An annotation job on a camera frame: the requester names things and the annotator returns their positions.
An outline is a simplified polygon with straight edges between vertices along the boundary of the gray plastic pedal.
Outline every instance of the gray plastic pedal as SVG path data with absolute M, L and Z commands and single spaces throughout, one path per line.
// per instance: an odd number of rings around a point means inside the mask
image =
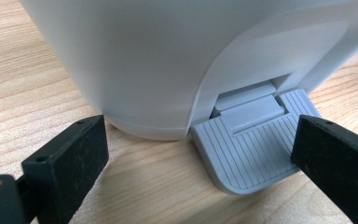
M 271 96 L 263 97 L 241 105 L 243 113 L 235 108 L 234 113 L 221 113 L 191 128 L 208 173 L 222 191 L 250 194 L 298 171 L 290 161 L 298 117 L 320 114 L 303 90 L 289 91 L 276 100 L 280 105 L 271 101 Z M 247 118 L 256 115 L 267 119 L 255 118 L 261 123 L 250 122 L 253 127 L 238 124 L 233 129 L 232 120 L 249 123 Z

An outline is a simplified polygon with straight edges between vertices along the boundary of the ribbed pedal surface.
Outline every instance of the ribbed pedal surface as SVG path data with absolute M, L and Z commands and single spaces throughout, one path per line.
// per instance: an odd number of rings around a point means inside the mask
M 297 172 L 290 154 L 298 117 L 320 115 L 302 90 L 282 94 L 278 100 L 287 114 L 239 133 L 229 132 L 222 117 L 193 126 L 194 141 L 218 188 L 249 194 Z

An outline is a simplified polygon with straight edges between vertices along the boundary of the wooden table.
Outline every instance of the wooden table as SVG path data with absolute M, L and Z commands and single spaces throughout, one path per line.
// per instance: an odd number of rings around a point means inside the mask
M 358 133 L 358 53 L 310 94 L 324 118 Z M 21 5 L 0 0 L 0 174 L 95 111 Z M 345 223 L 301 172 L 249 196 L 219 191 L 190 137 L 144 140 L 106 124 L 110 161 L 73 223 Z

